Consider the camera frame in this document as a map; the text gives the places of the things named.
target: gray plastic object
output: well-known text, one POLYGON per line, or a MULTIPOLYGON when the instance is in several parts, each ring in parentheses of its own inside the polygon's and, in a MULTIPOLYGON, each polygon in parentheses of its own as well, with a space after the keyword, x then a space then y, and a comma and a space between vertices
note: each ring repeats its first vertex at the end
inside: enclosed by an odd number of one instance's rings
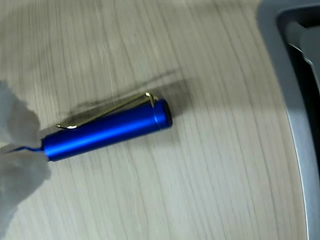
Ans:
POLYGON ((307 239, 318 240, 320 0, 264 0, 257 20, 287 107, 303 190, 307 239))

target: pen cap end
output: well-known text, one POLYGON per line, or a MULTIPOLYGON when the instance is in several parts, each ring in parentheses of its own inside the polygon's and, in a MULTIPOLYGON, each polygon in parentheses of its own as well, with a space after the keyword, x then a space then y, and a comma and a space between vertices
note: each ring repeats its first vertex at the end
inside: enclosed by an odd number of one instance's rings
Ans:
POLYGON ((154 119, 159 129, 166 129, 172 126, 172 114, 166 100, 159 99, 156 101, 154 105, 154 119))

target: pen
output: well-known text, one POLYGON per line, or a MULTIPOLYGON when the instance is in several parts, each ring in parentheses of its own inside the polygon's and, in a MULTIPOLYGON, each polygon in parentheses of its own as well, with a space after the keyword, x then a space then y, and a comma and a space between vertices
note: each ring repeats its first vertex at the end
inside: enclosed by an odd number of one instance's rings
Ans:
POLYGON ((168 103, 151 93, 139 94, 117 106, 79 122, 59 123, 62 130, 45 136, 41 148, 49 161, 59 161, 82 153, 167 129, 173 124, 168 103))

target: wooden table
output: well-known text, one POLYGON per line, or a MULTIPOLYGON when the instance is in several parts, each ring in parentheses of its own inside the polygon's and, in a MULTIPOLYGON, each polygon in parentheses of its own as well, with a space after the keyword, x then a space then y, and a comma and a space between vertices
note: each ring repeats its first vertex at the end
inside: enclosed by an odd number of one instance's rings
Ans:
POLYGON ((50 163, 6 240, 306 239, 258 4, 1 1, 0 77, 43 129, 150 89, 174 114, 172 129, 50 163))

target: pen cap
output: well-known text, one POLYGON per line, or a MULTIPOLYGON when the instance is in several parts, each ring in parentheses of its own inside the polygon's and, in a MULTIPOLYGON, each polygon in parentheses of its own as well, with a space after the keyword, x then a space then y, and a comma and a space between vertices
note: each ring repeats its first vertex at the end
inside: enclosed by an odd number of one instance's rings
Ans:
POLYGON ((168 103, 159 99, 104 115, 75 129, 63 129, 42 139, 42 150, 50 161, 76 156, 171 127, 168 103))

